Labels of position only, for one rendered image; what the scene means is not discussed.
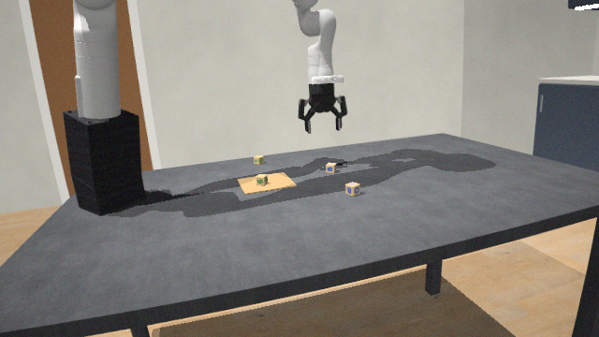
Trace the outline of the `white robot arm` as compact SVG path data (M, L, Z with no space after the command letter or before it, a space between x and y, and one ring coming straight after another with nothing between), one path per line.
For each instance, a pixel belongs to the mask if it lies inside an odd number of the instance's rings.
M301 32L307 37L319 36L308 48L309 84L343 82L342 75L333 76L334 13L329 9L311 11L318 0L292 1ZM121 103L116 0L73 0L73 9L79 117L117 117Z

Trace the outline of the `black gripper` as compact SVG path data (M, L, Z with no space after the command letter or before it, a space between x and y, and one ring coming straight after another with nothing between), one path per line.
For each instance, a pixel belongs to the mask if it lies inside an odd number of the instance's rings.
M334 104L338 101L341 107L341 113L334 107ZM307 114L304 116L304 107L307 103L311 106ZM329 112L331 111L336 116L336 130L340 131L342 128L342 117L347 115L347 108L345 97L340 95L335 97L334 95L334 83L326 84L309 84L309 99L299 100L299 118L304 120L305 131L311 134L311 122L312 116L318 112ZM307 116L307 117L306 117Z

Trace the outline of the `tan square mat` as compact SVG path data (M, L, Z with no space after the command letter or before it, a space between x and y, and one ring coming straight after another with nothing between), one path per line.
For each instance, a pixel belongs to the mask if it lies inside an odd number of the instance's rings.
M283 172L268 174L268 183L266 185L256 185L256 177L238 179L238 182L245 195L297 186Z

